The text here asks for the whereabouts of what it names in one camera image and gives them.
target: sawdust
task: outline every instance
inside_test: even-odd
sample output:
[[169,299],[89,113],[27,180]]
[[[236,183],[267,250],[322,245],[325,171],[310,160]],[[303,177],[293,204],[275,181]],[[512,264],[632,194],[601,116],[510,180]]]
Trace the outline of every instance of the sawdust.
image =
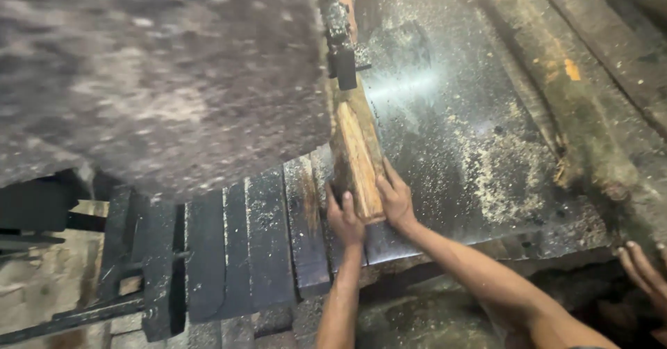
[[[515,103],[509,109],[510,116],[521,116]],[[454,116],[448,120],[464,125]],[[544,206],[539,192],[549,176],[544,170],[544,161],[551,155],[546,145],[505,131],[481,137],[465,126],[456,129],[454,135],[462,152],[462,173],[466,181],[471,181],[465,188],[473,190],[488,221],[513,221]],[[525,193],[516,192],[521,186]]]

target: light-colored wood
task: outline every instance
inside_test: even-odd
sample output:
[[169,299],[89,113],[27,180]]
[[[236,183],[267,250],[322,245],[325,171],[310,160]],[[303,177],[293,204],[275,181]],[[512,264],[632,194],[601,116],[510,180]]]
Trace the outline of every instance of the light-colored wood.
[[357,75],[357,88],[338,89],[338,81],[330,81],[333,137],[329,142],[334,159],[334,190],[339,196],[345,191],[354,196],[357,216],[372,224],[385,219],[376,177],[384,174],[382,152],[373,125],[362,81]]

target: wood block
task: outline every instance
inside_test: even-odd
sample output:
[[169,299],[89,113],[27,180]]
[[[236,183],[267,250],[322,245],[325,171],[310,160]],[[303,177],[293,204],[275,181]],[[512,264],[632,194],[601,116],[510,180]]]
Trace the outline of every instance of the wood block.
[[338,81],[329,81],[333,136],[329,141],[333,153],[334,191],[337,198],[352,192],[357,216],[367,224],[385,219],[376,188],[376,177],[385,174],[362,81],[357,74],[357,88],[340,91]]

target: cut wood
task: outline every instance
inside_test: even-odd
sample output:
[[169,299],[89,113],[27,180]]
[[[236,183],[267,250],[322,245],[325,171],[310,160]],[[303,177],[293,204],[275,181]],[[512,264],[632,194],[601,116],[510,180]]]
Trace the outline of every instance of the cut wood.
[[357,75],[357,88],[340,91],[338,81],[329,85],[333,137],[329,144],[334,157],[334,191],[337,198],[345,191],[354,197],[357,216],[367,224],[385,219],[376,177],[384,174],[379,147],[362,82]]

